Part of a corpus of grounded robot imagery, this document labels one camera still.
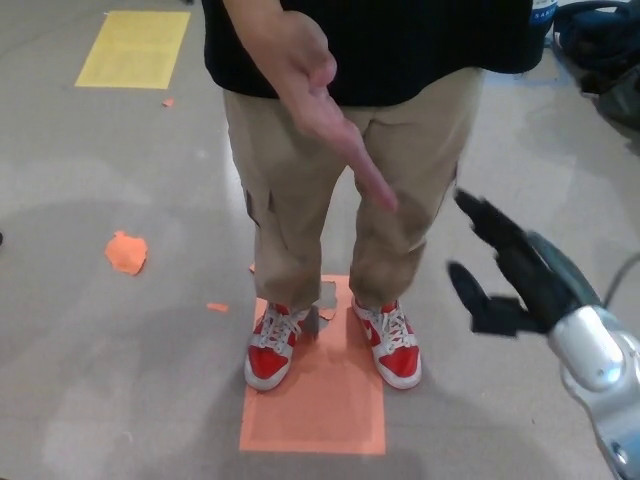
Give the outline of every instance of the shoelace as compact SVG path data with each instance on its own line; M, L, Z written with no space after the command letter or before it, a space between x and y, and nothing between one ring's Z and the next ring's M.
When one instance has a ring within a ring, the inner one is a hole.
M293 332L296 337L302 332L298 324L306 314L301 312L295 315L282 315L275 308L269 306L262 320L262 334L260 335L260 347L272 348L280 353Z
M407 330L407 322L400 308L396 308L391 313L381 314L380 326L389 353L398 347L409 346L409 330Z

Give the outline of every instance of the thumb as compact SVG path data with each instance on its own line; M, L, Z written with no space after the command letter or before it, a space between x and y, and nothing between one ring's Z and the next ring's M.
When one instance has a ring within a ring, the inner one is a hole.
M329 41L320 25L300 12L286 12L291 28L290 50L296 68L303 72L312 88L323 88L335 78L337 65L329 51Z

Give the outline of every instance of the orange rectangular mat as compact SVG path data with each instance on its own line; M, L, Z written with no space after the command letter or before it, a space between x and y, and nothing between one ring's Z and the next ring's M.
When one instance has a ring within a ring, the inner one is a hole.
M386 450L382 379L351 310L347 276L336 286L336 312L318 340L302 335L291 370L273 391L247 388L240 450L382 455ZM266 303L256 302L256 322Z

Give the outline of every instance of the orange paper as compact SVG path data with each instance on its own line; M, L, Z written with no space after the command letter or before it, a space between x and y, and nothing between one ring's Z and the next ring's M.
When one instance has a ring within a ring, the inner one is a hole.
M284 381L245 393L240 450L382 455L386 450L382 379L351 310L349 278L335 282L336 309L313 342L300 337ZM256 303L256 322L265 302Z
M144 238L130 237L125 232L116 232L107 243L104 254L115 270L137 275L147 260L147 242Z
M322 318L324 318L325 320L331 320L333 317L336 316L336 309L335 308L321 308L320 309L320 316Z
M225 305L224 303L208 303L207 308L220 313L227 313L229 311L229 305Z

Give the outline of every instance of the black t-shirt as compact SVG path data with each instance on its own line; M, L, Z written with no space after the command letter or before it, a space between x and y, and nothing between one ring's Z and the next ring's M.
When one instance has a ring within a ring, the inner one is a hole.
M555 2L281 0L285 10L310 16L327 35L338 64L329 90L343 106L399 104L463 67L530 70L542 56ZM276 98L240 44L222 0L202 3L205 63L213 80L237 93Z

